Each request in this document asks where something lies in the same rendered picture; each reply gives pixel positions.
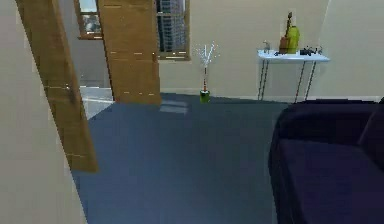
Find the brown wooden room door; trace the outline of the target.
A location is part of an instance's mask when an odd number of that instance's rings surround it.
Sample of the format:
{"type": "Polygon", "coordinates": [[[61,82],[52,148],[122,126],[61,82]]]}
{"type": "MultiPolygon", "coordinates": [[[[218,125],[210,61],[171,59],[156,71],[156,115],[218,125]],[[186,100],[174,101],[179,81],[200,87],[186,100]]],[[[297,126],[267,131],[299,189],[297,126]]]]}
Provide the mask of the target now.
{"type": "Polygon", "coordinates": [[[97,0],[113,98],[159,105],[159,63],[154,0],[97,0]]]}
{"type": "Polygon", "coordinates": [[[69,166],[98,163],[58,0],[15,0],[69,166]],[[72,104],[65,85],[74,91],[72,104]]]}

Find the wooden framed window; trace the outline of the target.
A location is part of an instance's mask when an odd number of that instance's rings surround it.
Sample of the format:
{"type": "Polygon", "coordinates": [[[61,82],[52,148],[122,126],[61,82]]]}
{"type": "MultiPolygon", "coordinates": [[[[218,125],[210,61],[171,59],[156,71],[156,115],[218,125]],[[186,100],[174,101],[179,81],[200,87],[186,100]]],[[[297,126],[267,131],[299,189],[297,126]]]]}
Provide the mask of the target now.
{"type": "Polygon", "coordinates": [[[83,40],[101,39],[101,25],[97,0],[73,0],[79,27],[79,38],[83,40]]]}
{"type": "Polygon", "coordinates": [[[155,0],[160,60],[190,59],[190,0],[155,0]]]}

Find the dark purple sofa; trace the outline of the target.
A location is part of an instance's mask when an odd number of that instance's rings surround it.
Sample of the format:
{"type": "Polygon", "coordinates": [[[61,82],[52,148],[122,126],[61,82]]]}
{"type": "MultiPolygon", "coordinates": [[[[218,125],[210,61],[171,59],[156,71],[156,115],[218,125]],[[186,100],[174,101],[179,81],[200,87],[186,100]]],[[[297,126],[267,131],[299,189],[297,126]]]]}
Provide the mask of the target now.
{"type": "Polygon", "coordinates": [[[384,97],[289,105],[268,168],[277,224],[384,224],[384,97]]]}

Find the white console table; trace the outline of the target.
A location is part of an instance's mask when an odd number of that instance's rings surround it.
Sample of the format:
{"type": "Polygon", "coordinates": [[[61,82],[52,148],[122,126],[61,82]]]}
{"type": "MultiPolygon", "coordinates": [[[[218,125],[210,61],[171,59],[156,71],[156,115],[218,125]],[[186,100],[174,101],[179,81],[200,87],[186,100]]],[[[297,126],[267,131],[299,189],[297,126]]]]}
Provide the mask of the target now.
{"type": "Polygon", "coordinates": [[[304,95],[305,100],[308,99],[317,64],[326,63],[330,61],[328,57],[318,53],[311,53],[310,55],[301,55],[300,52],[296,52],[295,54],[280,54],[277,50],[258,50],[257,56],[262,62],[261,72],[259,73],[259,87],[258,87],[258,94],[257,94],[258,100],[264,99],[265,87],[266,87],[270,63],[274,63],[274,62],[283,62],[283,63],[301,62],[302,63],[299,82],[297,84],[295,98],[294,98],[294,102],[297,102],[306,64],[309,62],[312,63],[311,72],[309,75],[309,80],[308,80],[306,90],[305,90],[305,95],[304,95]]]}

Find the yellow green vase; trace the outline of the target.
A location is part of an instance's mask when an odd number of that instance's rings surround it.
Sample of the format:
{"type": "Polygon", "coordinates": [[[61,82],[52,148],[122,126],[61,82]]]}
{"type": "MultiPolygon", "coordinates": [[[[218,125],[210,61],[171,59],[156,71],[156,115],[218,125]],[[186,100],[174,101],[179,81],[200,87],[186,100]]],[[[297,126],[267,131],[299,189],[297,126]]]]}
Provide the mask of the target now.
{"type": "Polygon", "coordinates": [[[298,43],[300,39],[300,31],[297,26],[291,26],[288,31],[288,54],[295,54],[298,48],[298,43]]]}

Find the white twig plant green pot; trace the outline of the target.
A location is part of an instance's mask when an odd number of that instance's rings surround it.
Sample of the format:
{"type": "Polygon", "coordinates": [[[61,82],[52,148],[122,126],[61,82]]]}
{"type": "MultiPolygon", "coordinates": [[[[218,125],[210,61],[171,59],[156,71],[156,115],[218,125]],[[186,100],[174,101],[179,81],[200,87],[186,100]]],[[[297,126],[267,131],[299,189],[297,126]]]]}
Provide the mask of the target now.
{"type": "Polygon", "coordinates": [[[217,53],[218,45],[212,41],[210,44],[198,45],[195,48],[196,56],[198,57],[201,67],[202,67],[202,89],[199,91],[200,102],[209,103],[210,102],[210,91],[208,89],[208,80],[209,74],[208,69],[209,65],[219,57],[217,53]]]}

